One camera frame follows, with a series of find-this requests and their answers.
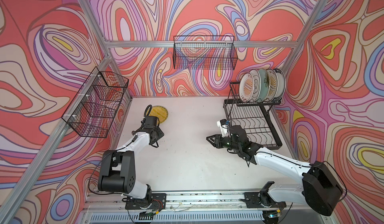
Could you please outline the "yellow green woven tray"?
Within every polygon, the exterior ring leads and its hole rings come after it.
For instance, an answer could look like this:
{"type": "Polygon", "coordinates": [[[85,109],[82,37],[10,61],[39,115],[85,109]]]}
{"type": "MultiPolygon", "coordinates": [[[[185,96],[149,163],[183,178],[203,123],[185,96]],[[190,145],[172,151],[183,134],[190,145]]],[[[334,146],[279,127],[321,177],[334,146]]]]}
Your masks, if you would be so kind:
{"type": "Polygon", "coordinates": [[[160,125],[167,120],[169,113],[164,106],[156,105],[151,108],[149,115],[157,117],[157,124],[160,125]]]}

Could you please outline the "small orange sunburst plate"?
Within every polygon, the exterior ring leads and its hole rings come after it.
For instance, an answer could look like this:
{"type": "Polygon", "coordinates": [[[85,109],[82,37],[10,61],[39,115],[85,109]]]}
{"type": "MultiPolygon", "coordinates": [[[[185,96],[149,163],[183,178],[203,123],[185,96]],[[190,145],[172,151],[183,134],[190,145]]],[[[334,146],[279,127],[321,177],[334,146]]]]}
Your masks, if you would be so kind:
{"type": "Polygon", "coordinates": [[[243,102],[249,102],[254,93],[254,79],[250,73],[243,75],[239,84],[239,97],[243,102]]]}

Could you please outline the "white plate green quatrefoil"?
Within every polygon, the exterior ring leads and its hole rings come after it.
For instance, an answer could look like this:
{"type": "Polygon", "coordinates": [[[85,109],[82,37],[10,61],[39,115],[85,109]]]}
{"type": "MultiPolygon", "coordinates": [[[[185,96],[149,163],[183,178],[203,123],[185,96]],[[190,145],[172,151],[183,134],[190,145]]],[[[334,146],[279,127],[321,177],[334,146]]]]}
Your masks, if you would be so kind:
{"type": "Polygon", "coordinates": [[[261,77],[257,70],[251,70],[250,74],[253,77],[254,89],[251,97],[251,102],[261,103],[261,77]]]}

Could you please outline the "light blue flower plate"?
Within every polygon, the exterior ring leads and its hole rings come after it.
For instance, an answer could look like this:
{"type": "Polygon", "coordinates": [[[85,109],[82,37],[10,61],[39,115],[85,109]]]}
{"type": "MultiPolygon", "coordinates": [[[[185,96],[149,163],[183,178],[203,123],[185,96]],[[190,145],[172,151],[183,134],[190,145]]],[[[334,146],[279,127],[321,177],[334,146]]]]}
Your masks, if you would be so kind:
{"type": "Polygon", "coordinates": [[[266,99],[269,92],[269,87],[270,87],[269,75],[265,69],[259,69],[258,73],[260,76],[260,94],[258,97],[258,101],[263,102],[266,99]]]}

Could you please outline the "large orange sunburst plate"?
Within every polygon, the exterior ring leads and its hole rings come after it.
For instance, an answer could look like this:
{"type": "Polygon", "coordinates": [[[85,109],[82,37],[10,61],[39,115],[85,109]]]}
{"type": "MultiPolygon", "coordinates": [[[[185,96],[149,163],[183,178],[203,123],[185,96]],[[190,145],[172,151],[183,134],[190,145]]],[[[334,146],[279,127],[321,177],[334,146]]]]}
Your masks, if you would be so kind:
{"type": "Polygon", "coordinates": [[[269,78],[269,91],[268,91],[268,95],[266,97],[266,101],[270,102],[276,96],[277,89],[278,89],[278,78],[277,78],[276,72],[272,69],[268,69],[267,74],[268,74],[268,78],[269,78]]]}

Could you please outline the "green rim lettered plate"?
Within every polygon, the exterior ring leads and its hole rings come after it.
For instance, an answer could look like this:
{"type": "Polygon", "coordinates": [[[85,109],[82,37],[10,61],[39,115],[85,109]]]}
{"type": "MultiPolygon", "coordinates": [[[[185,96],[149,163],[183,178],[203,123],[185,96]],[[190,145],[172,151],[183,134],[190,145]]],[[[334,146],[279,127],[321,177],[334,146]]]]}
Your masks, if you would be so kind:
{"type": "Polygon", "coordinates": [[[278,88],[277,88],[277,93],[275,96],[276,100],[280,100],[285,93],[286,90],[286,77],[284,73],[280,69],[275,69],[275,73],[278,78],[278,88]]]}

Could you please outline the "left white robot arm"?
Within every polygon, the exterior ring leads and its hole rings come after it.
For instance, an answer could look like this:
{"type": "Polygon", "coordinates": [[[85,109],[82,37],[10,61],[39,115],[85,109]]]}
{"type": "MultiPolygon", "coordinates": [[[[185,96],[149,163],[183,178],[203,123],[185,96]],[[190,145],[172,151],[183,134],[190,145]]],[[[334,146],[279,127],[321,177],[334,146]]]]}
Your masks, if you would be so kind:
{"type": "Polygon", "coordinates": [[[131,139],[116,150],[103,154],[99,172],[98,190],[121,193],[133,199],[146,199],[150,186],[136,177],[135,155],[145,147],[158,148],[158,141],[164,137],[160,121],[156,116],[146,116],[140,128],[133,132],[131,139]]]}

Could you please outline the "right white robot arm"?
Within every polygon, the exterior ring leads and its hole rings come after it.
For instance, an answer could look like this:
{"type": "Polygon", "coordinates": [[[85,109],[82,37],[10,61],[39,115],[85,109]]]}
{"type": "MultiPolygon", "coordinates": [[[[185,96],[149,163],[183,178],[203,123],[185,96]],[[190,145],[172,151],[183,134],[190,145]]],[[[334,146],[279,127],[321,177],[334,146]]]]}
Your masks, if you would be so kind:
{"type": "Polygon", "coordinates": [[[252,142],[239,125],[220,125],[221,133],[206,140],[217,149],[227,149],[247,164],[260,165],[283,174],[294,184],[267,182],[257,200],[263,207],[282,202],[309,206],[323,216],[330,216],[342,198],[343,189],[323,162],[306,163],[278,154],[261,144],[252,142]]]}

